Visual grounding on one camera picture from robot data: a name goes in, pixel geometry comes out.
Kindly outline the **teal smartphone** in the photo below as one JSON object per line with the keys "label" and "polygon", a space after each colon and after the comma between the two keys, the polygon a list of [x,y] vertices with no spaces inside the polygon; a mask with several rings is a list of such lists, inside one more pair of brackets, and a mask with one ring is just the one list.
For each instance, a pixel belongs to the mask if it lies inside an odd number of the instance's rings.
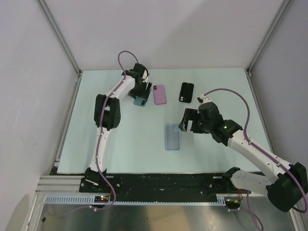
{"label": "teal smartphone", "polygon": [[136,106],[144,107],[147,103],[147,99],[136,97],[133,103]]}

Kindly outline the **light blue phone case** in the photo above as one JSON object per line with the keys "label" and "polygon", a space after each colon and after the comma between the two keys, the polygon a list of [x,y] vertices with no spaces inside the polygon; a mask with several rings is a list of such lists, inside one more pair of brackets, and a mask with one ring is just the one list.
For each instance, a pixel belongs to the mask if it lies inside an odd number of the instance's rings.
{"label": "light blue phone case", "polygon": [[166,125],[165,127],[165,149],[167,151],[180,150],[180,130],[177,125]]}

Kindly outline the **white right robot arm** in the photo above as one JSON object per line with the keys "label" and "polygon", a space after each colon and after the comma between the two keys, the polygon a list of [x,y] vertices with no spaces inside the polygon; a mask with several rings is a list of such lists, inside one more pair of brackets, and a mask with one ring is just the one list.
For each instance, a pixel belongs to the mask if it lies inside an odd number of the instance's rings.
{"label": "white right robot arm", "polygon": [[189,121],[193,133],[210,134],[217,143],[240,153],[262,172],[258,175],[238,167],[229,169],[222,176],[222,187],[226,192],[244,189],[258,193],[283,212],[295,209],[300,200],[305,204],[308,202],[306,168],[300,163],[292,165],[259,147],[239,124],[223,119],[213,102],[204,102],[198,109],[185,109],[179,129],[187,131]]}

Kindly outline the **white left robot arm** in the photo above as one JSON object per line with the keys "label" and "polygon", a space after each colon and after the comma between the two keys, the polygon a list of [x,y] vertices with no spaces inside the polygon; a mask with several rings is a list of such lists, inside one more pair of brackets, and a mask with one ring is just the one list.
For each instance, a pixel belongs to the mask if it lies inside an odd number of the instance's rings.
{"label": "white left robot arm", "polygon": [[144,107],[148,102],[152,83],[149,82],[149,71],[139,63],[130,70],[122,72],[120,81],[102,95],[98,94],[94,107],[94,122],[97,126],[97,140],[90,166],[84,178],[96,192],[102,192],[107,185],[101,174],[107,170],[104,158],[110,135],[119,126],[121,120],[120,101],[127,95],[134,105]]}

